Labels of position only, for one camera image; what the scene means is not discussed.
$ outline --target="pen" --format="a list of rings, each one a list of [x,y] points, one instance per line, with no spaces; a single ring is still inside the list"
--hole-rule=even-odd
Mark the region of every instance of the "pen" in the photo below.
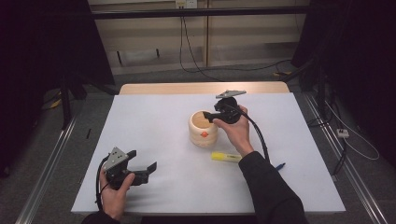
[[[282,169],[284,166],[285,166],[285,162],[283,162],[282,164],[279,164],[277,167],[276,167],[276,169],[278,170],[278,171],[280,171],[280,169]]]

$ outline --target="human hand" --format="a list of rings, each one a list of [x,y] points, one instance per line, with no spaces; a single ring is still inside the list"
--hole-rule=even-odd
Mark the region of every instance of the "human hand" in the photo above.
[[[248,110],[245,107],[240,105],[239,108],[241,108],[245,113],[248,113]],[[254,151],[249,139],[248,119],[245,118],[245,116],[241,116],[241,118],[234,124],[228,124],[221,119],[213,119],[213,123],[218,125],[219,128],[223,129],[227,133],[231,144],[233,144],[242,157],[245,157],[247,154]]]
[[[134,182],[134,174],[127,175],[118,190],[110,187],[104,169],[100,172],[99,181],[100,188],[102,189],[103,211],[112,218],[120,221],[125,208],[126,191],[132,182]]]

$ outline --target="dark background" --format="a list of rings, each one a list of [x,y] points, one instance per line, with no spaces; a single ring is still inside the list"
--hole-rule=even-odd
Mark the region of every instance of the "dark background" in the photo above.
[[[329,1],[311,1],[311,5]],[[392,1],[343,1],[338,13],[345,22],[336,29],[320,55],[326,81],[353,114],[363,135],[368,134],[396,167],[396,4]],[[335,16],[309,14],[292,64],[299,67],[321,48]],[[304,74],[305,86],[317,83],[318,71]]]
[[[3,1],[0,6],[0,171],[18,155],[40,113],[46,91],[75,72],[113,84],[94,21],[60,15],[90,12],[87,1]]]

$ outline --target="black cable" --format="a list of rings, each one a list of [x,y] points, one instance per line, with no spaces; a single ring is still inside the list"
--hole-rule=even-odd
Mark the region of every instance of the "black cable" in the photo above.
[[[270,162],[270,156],[268,155],[268,148],[267,145],[265,145],[265,141],[264,141],[264,137],[262,137],[262,132],[260,131],[259,126],[257,126],[256,122],[253,121],[253,119],[251,119],[247,113],[245,113],[245,111],[235,108],[231,105],[226,105],[228,107],[230,107],[231,109],[235,110],[236,112],[238,112],[239,114],[243,115],[245,118],[247,118],[247,120],[250,121],[250,123],[253,125],[254,129],[256,130],[257,135],[259,136],[260,141],[262,142],[262,151],[264,152],[264,158],[266,160],[268,160],[268,162]]]
[[[326,120],[324,120],[324,121],[322,121],[321,123],[312,124],[314,121],[321,119],[321,117],[317,117],[317,118],[315,118],[315,119],[309,120],[309,121],[307,122],[307,125],[308,125],[309,128],[314,128],[314,127],[322,126],[322,125],[325,125],[325,124],[329,124],[330,121],[332,121],[332,118],[333,118],[333,116],[332,116],[332,113],[331,113],[330,116],[329,116],[329,118],[326,119]]]
[[[295,7],[297,6],[297,0],[294,0],[294,6]],[[294,20],[296,22],[296,27],[297,27],[298,34],[300,35],[301,31],[300,31],[300,27],[298,26],[298,22],[297,22],[297,13],[294,13]]]
[[[198,69],[198,72],[200,72],[204,77],[208,77],[210,79],[219,81],[219,82],[224,82],[223,80],[220,80],[218,78],[215,77],[210,77],[207,74],[205,74],[199,67],[197,62],[195,61],[194,55],[192,53],[191,50],[191,44],[190,44],[190,39],[189,39],[189,35],[187,34],[187,25],[186,25],[186,20],[184,19],[184,17],[180,17],[180,22],[181,22],[181,38],[180,38],[180,53],[179,53],[179,60],[180,60],[180,65],[183,68],[184,71],[187,71],[184,67],[183,67],[183,63],[181,62],[181,49],[183,47],[183,22],[184,22],[184,32],[186,33],[186,38],[187,38],[187,42],[189,43],[189,49],[190,49],[190,54],[192,57],[192,60],[194,61],[194,64],[196,66],[196,68]]]
[[[102,169],[102,166],[105,163],[105,161],[108,160],[109,156],[110,155],[108,155],[108,156],[106,156],[106,157],[104,157],[102,159],[102,161],[99,164],[98,172],[96,174],[96,204],[98,205],[99,210],[103,210],[102,197],[101,197],[102,196],[102,190],[108,185],[108,183],[107,183],[107,185],[105,185],[105,187],[103,187],[102,190],[99,191],[99,188],[100,188],[99,187],[99,176],[100,176],[100,171]]]
[[[338,104],[335,102],[335,95],[337,95],[337,93],[335,92],[335,90],[332,90],[332,96],[331,96],[331,98],[332,98],[333,104],[334,104],[334,106],[335,106],[335,110],[336,110],[336,112],[337,112],[338,118],[339,118],[339,119],[342,119],[342,118],[341,118],[340,109],[339,109],[339,107],[338,107]],[[343,124],[339,119],[336,120],[337,127],[338,127],[339,129],[344,129],[344,124]]]
[[[278,62],[276,62],[276,63],[270,64],[270,65],[266,65],[266,66],[264,66],[264,67],[257,67],[257,68],[200,68],[200,67],[197,65],[197,63],[195,62],[194,56],[193,56],[193,54],[192,54],[191,44],[190,44],[190,40],[189,40],[189,35],[188,35],[188,32],[187,32],[186,21],[185,21],[184,17],[183,17],[183,18],[180,18],[180,19],[182,20],[182,21],[181,21],[182,23],[184,22],[184,29],[185,29],[185,34],[186,34],[187,41],[188,41],[188,43],[189,43],[190,54],[191,54],[191,57],[192,57],[192,59],[193,59],[193,61],[194,61],[194,63],[195,63],[196,68],[198,69],[198,70],[196,70],[196,71],[187,70],[187,69],[183,66],[183,63],[181,62],[181,49],[182,49],[182,46],[183,46],[183,27],[181,26],[180,51],[179,51],[179,55],[178,55],[178,56],[179,56],[179,63],[180,63],[180,65],[181,65],[181,68],[182,68],[185,72],[188,72],[188,73],[202,73],[202,72],[204,72],[204,71],[217,71],[217,70],[250,72],[250,71],[257,71],[257,70],[262,70],[262,69],[270,68],[270,67],[273,67],[273,66],[275,66],[275,67],[276,67],[276,70],[279,72],[279,69],[277,68],[277,66],[278,66],[279,64],[285,63],[285,62],[290,62],[290,61],[291,61],[291,59],[281,60],[281,61],[278,61]]]
[[[332,175],[337,175],[340,172],[347,158],[347,142],[345,139],[343,139],[343,141],[344,141],[343,152],[340,157],[340,160],[337,162],[337,164],[334,167],[334,170],[332,171]]]

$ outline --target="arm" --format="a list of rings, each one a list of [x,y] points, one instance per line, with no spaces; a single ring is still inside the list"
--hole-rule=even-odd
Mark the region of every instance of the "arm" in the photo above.
[[[289,188],[278,171],[254,151],[249,140],[249,125],[245,117],[235,124],[220,119],[213,122],[222,128],[243,159],[239,167],[244,174],[259,223],[308,223],[300,198]]]
[[[82,224],[120,224],[125,208],[126,191],[134,182],[134,174],[129,174],[119,190],[112,189],[106,180],[105,170],[101,170],[100,187],[103,201],[103,211],[88,215]]]

